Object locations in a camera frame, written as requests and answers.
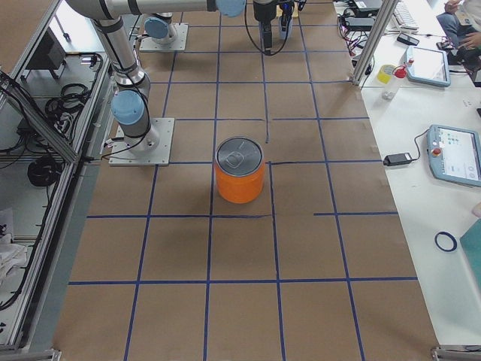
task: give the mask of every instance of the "black round object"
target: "black round object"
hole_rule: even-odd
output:
[[[51,156],[42,156],[29,164],[27,176],[36,187],[48,187],[59,179],[62,167]]]

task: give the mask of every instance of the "orange can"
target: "orange can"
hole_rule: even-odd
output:
[[[219,145],[215,162],[219,194],[232,203],[248,203],[264,186],[264,154],[261,146],[245,137],[233,137]]]

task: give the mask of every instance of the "person's hand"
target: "person's hand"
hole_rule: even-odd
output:
[[[466,38],[460,41],[461,46],[469,49],[470,47],[481,46],[481,32],[471,32],[466,34]]]
[[[459,9],[459,3],[461,0],[449,0],[444,4],[444,11],[449,14],[454,14]]]

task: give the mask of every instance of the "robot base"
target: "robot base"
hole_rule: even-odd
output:
[[[151,118],[151,126],[159,134],[159,145],[153,150],[133,153],[125,150],[122,153],[114,154],[109,159],[112,166],[139,166],[139,165],[168,165],[171,156],[172,135],[174,134],[174,118]],[[123,131],[119,127],[116,137],[123,137]],[[112,153],[124,150],[127,144],[124,142],[115,143]]]
[[[161,53],[168,51],[182,51],[186,49],[187,32],[189,24],[175,24],[177,28],[177,39],[170,44],[158,44],[152,38],[142,39],[139,51],[142,53]]]

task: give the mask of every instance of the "tape roll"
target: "tape roll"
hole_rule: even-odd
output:
[[[377,73],[377,80],[381,83],[387,84],[389,82],[389,79],[391,79],[392,72],[395,68],[395,65],[390,64],[381,66],[381,69],[379,69],[379,72]]]

